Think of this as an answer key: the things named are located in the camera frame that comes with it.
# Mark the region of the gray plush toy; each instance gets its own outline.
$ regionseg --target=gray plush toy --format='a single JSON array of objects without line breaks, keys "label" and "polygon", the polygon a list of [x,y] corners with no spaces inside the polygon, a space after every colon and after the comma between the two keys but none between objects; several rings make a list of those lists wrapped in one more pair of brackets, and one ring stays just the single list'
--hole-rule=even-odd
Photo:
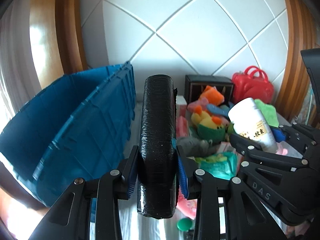
[{"label": "gray plush toy", "polygon": [[212,142],[200,140],[195,137],[177,138],[177,145],[181,145],[186,157],[208,157],[215,154],[220,144],[212,145]]}]

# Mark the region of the red handle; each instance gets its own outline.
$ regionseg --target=red handle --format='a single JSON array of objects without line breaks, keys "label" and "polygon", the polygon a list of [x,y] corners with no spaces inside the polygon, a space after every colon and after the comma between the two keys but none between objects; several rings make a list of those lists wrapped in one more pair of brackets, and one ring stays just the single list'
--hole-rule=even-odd
[{"label": "red handle", "polygon": [[252,68],[255,68],[255,70],[257,70],[257,69],[259,70],[259,68],[258,68],[257,66],[249,66],[249,67],[247,67],[247,68],[245,69],[244,74],[245,74],[245,75],[248,75],[249,70],[252,69]]},{"label": "red handle", "polygon": [[256,69],[256,70],[252,71],[249,75],[249,78],[252,79],[254,74],[257,72],[259,72],[259,77],[262,77],[262,74],[263,74],[263,78],[264,78],[265,83],[269,82],[267,74],[261,69]]}]

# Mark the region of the teal plastic bag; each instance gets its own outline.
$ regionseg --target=teal plastic bag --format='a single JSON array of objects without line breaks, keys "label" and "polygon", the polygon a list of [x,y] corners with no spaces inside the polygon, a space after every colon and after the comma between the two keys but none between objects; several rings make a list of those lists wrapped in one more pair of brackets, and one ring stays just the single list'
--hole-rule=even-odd
[{"label": "teal plastic bag", "polygon": [[211,173],[216,178],[230,180],[236,176],[237,156],[233,152],[224,152],[220,153],[220,155],[227,157],[227,160],[211,162],[210,158],[212,157],[210,156],[205,160],[201,160],[200,168]]}]

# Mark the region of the yellow label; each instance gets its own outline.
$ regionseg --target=yellow label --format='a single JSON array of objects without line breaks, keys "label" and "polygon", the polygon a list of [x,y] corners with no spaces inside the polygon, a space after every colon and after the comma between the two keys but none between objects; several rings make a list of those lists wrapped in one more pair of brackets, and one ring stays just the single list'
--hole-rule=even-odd
[{"label": "yellow label", "polygon": [[243,131],[239,135],[250,139],[250,137],[254,137],[255,139],[259,138],[262,135],[267,133],[266,127],[264,126],[263,121],[257,122],[251,129],[251,131]]}]

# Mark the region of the white bottle cap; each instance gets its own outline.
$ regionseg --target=white bottle cap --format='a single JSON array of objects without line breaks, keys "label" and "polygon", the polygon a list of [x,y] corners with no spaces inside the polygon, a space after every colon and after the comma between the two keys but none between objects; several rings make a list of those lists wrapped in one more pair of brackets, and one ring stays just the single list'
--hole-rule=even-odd
[{"label": "white bottle cap", "polygon": [[252,98],[246,98],[230,109],[228,116],[232,123],[243,118],[245,109],[257,109],[256,103]]}]

